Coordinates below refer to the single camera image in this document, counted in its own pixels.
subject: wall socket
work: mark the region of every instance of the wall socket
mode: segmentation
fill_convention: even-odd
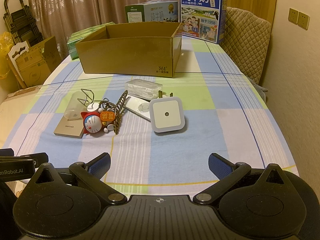
[[[298,25],[304,29],[308,29],[309,27],[309,20],[310,16],[306,15],[302,12],[299,12],[299,17],[298,17]]]
[[[298,23],[298,16],[299,16],[299,12],[297,10],[292,9],[292,8],[289,9],[288,20],[290,22],[297,24]]]

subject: orange tag with chinese characters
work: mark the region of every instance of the orange tag with chinese characters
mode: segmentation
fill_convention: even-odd
[[[100,119],[101,121],[104,122],[112,122],[115,119],[116,115],[114,112],[110,112],[110,111],[103,111],[100,114]]]

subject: yellow plastic bag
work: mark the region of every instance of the yellow plastic bag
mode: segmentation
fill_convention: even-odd
[[[6,78],[10,72],[5,56],[10,52],[13,45],[11,33],[4,32],[0,35],[0,79]]]

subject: plastic cup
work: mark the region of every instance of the plastic cup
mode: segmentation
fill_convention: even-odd
[[[83,98],[84,93],[78,91],[72,94],[71,99],[64,111],[63,116],[69,120],[81,118],[81,112],[86,111],[86,107],[78,101],[78,98]]]

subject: quilted chair cover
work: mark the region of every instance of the quilted chair cover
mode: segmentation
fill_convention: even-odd
[[[271,24],[252,12],[227,7],[226,30],[220,46],[240,71],[259,83],[269,45]]]

